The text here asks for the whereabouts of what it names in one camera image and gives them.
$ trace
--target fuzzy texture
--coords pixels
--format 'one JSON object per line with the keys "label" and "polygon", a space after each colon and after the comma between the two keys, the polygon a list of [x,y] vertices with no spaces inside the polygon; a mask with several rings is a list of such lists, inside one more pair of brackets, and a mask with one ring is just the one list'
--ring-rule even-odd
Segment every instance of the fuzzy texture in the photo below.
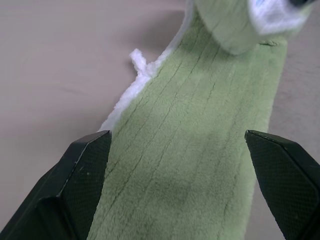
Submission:
{"label": "fuzzy texture", "polygon": [[241,240],[287,42],[232,56],[197,13],[113,130],[89,240]]}
{"label": "fuzzy texture", "polygon": [[[194,3],[208,31],[222,49],[233,55],[245,53],[260,42],[288,38],[302,27],[299,25],[277,34],[260,35],[250,16],[249,0],[194,0]],[[310,5],[300,9],[306,16],[310,11]]]}

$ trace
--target green microfiber pad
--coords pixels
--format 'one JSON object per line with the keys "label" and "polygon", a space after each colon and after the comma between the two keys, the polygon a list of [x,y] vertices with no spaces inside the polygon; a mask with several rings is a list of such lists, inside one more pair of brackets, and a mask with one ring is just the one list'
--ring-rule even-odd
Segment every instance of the green microfiber pad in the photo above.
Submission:
{"label": "green microfiber pad", "polygon": [[285,40],[232,56],[197,12],[122,112],[89,240],[241,240],[255,172],[247,129],[268,129]]}
{"label": "green microfiber pad", "polygon": [[208,31],[233,55],[276,37],[289,38],[301,29],[311,11],[310,4],[297,8],[289,0],[194,0],[194,3]]}

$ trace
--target white fringe edge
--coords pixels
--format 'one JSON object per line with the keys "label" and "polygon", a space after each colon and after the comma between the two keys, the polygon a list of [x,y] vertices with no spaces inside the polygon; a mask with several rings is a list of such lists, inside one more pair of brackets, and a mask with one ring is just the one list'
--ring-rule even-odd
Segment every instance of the white fringe edge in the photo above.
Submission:
{"label": "white fringe edge", "polygon": [[155,76],[163,61],[166,60],[168,56],[176,49],[192,21],[193,6],[193,0],[187,0],[184,19],[179,31],[156,61],[147,64],[146,59],[143,57],[143,54],[139,49],[135,49],[130,54],[134,68],[137,71],[137,77],[130,87],[127,88],[127,90],[122,94],[120,100],[115,105],[113,111],[109,114],[104,123],[101,125],[98,132],[104,130],[112,131],[114,129],[121,117],[122,112],[129,106],[131,101],[138,96],[142,89],[144,89],[146,83]]}

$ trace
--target gray surface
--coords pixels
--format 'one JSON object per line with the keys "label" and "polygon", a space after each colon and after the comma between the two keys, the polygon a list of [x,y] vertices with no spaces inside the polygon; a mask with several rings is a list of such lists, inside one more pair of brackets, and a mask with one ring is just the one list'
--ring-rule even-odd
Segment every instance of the gray surface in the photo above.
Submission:
{"label": "gray surface", "polygon": [[[180,27],[185,0],[0,2],[0,229],[68,145],[96,131]],[[288,58],[270,132],[320,160],[320,4]],[[246,240],[281,240],[256,189]]]}

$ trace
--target beige floor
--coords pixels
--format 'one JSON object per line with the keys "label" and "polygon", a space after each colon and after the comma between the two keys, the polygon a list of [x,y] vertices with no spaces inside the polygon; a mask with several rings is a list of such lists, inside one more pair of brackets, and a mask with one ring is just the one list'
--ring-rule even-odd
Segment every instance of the beige floor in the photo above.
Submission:
{"label": "beige floor", "polygon": [[[67,149],[96,131],[135,79],[129,53],[153,61],[185,0],[0,2],[0,229]],[[290,42],[270,132],[320,160],[320,5]],[[247,240],[283,239],[257,188]]]}

